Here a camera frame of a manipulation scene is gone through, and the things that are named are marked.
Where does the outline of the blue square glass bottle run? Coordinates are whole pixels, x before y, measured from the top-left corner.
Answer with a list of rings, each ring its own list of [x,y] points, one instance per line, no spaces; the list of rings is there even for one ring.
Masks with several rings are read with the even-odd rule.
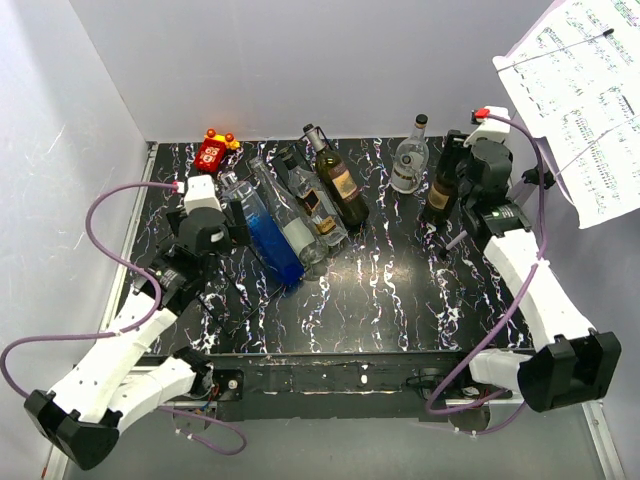
[[[250,182],[239,180],[233,171],[222,173],[220,182],[226,200],[241,202],[252,244],[269,272],[281,284],[296,285],[304,268],[256,189]]]

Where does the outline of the dark wine bottle silver cap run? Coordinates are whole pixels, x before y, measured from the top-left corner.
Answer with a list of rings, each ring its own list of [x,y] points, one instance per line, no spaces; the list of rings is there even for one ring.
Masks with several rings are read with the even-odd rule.
[[[456,169],[442,169],[441,152],[435,170],[435,177],[429,187],[426,203],[420,215],[423,222],[438,227],[443,225],[451,216],[457,199]]]

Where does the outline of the round clear liquor bottle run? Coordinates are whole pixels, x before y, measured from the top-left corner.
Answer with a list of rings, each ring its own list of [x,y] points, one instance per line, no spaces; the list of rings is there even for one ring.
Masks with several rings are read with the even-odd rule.
[[[391,187],[401,194],[412,194],[421,184],[429,160],[429,149],[425,139],[427,124],[428,116],[418,114],[412,132],[396,149],[390,183]]]

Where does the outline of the clear tall glass bottle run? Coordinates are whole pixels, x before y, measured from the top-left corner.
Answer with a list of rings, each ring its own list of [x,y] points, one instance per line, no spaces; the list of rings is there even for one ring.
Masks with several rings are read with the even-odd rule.
[[[265,193],[272,217],[300,262],[305,267],[321,262],[328,250],[318,235],[312,232],[310,222],[303,217],[298,202],[277,182],[259,157],[251,159],[249,166]]]

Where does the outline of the dark green wine bottle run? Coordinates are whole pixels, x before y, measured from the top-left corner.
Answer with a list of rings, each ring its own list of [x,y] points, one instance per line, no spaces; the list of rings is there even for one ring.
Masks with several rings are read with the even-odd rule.
[[[349,228],[358,227],[367,220],[369,209],[349,168],[322,138],[318,127],[307,124],[303,132],[316,153],[316,173],[332,195],[343,223]]]

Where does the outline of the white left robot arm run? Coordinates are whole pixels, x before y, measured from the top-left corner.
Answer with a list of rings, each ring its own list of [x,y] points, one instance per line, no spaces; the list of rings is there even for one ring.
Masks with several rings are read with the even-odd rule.
[[[136,279],[112,330],[63,379],[25,400],[40,433],[80,469],[99,465],[128,427],[169,400],[241,399],[243,373],[218,369],[190,347],[132,381],[125,379],[156,338],[192,302],[203,300],[210,258],[229,252],[235,233],[247,239],[239,202],[232,212],[233,226],[217,200],[188,201],[184,213],[169,213],[176,238]]]

